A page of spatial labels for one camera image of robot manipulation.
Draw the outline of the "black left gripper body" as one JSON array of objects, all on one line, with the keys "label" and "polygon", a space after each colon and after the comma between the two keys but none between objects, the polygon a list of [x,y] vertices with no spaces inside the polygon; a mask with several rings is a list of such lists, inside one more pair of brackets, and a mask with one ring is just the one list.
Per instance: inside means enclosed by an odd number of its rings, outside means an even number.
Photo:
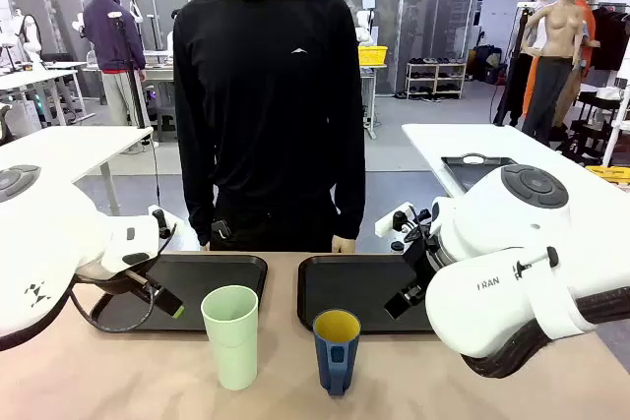
[{"label": "black left gripper body", "polygon": [[158,298],[163,292],[163,287],[145,273],[125,270],[122,274],[126,290],[139,298]]}]

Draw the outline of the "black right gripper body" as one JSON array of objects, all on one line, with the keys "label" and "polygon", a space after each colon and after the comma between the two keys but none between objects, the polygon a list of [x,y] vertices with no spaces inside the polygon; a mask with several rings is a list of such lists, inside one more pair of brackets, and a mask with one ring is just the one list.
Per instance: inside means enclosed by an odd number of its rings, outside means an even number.
[{"label": "black right gripper body", "polygon": [[403,259],[413,270],[414,276],[403,289],[404,293],[425,291],[429,282],[442,265],[436,258],[438,245],[424,236],[418,236],[409,243],[403,253]]}]

